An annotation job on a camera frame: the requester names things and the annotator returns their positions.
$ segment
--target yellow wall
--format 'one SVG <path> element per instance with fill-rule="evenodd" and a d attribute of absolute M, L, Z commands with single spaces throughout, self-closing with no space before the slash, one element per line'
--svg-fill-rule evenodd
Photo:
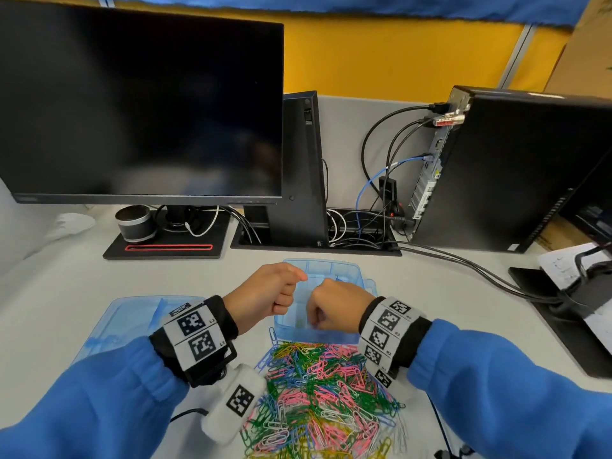
<path fill-rule="evenodd" d="M 52 1 L 98 5 L 97 0 Z M 523 30 L 497 22 L 116 5 L 282 22 L 285 91 L 402 101 L 445 101 L 456 84 L 497 86 Z M 539 28 L 512 88 L 541 91 L 568 36 Z"/>

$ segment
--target person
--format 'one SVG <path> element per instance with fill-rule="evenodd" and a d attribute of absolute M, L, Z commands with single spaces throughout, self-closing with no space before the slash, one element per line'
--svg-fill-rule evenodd
<path fill-rule="evenodd" d="M 237 332 L 284 315 L 302 280 L 305 274 L 291 264 L 259 268 L 223 298 Z M 307 313 L 320 329 L 355 333 L 381 302 L 356 285 L 326 279 Z M 538 367 L 491 333 L 420 317 L 406 335 L 396 355 L 409 381 L 480 455 L 612 457 L 612 395 Z M 0 457 L 148 459 L 187 391 L 148 338 L 134 339 L 68 368 L 21 422 L 0 430 Z"/>

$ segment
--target translucent blue box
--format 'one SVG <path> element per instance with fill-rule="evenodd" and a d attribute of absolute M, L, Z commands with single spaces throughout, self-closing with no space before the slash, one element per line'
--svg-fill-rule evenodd
<path fill-rule="evenodd" d="M 289 262 L 302 269 L 308 275 L 308 280 L 298 283 L 295 287 L 293 304 L 289 307 L 287 314 L 274 317 L 274 329 L 277 337 L 289 341 L 356 345 L 359 342 L 358 333 L 349 334 L 342 331 L 314 329 L 306 316 L 306 304 L 312 291 L 325 278 L 354 283 L 374 296 L 378 294 L 376 283 L 370 279 L 363 279 L 359 266 L 352 262 L 327 261 L 325 259 L 286 259 L 284 262 Z"/>
<path fill-rule="evenodd" d="M 124 346 L 137 337 L 150 335 L 171 310 L 199 296 L 130 296 L 113 301 L 100 318 L 72 363 L 92 354 Z"/>

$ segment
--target desk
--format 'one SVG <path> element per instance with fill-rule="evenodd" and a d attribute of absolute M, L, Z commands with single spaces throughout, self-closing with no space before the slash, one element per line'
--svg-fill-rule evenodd
<path fill-rule="evenodd" d="M 78 237 L 60 240 L 22 261 L 0 278 L 0 427 L 15 422 L 47 391 L 72 362 L 112 300 L 131 295 L 224 295 L 261 264 L 303 254 L 282 251 L 232 250 L 236 222 L 230 224 L 221 259 L 192 261 L 105 261 L 102 254 L 118 228 L 116 207 L 91 211 L 97 224 Z M 523 255 L 459 251 L 466 258 L 508 278 L 507 268 L 537 267 L 539 246 Z M 394 295 L 424 311 L 430 319 L 451 321 L 463 329 L 497 333 L 531 359 L 592 390 L 612 392 L 612 382 L 581 372 L 531 305 L 501 293 L 470 269 L 404 252 L 401 258 L 343 254 L 308 257 L 356 262 L 364 277 L 376 281 L 381 295 Z M 254 365 L 270 347 L 266 319 L 236 340 L 235 363 Z M 191 390 L 178 409 L 201 405 L 214 393 Z M 429 457 L 443 443 L 423 393 L 407 408 L 408 429 L 420 448 L 414 457 Z M 216 449 L 194 416 L 185 416 L 168 430 L 156 458 L 238 458 L 232 447 Z M 215 448 L 213 454 L 203 451 Z"/>

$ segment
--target hand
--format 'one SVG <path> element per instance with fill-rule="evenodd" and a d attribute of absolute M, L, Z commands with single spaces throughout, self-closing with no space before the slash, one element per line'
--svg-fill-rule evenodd
<path fill-rule="evenodd" d="M 287 314 L 295 285 L 306 273 L 288 262 L 261 266 L 251 277 L 223 298 L 241 335 L 267 316 Z"/>
<path fill-rule="evenodd" d="M 353 283 L 326 278 L 310 295 L 308 320 L 321 330 L 358 333 L 361 316 L 374 298 Z"/>

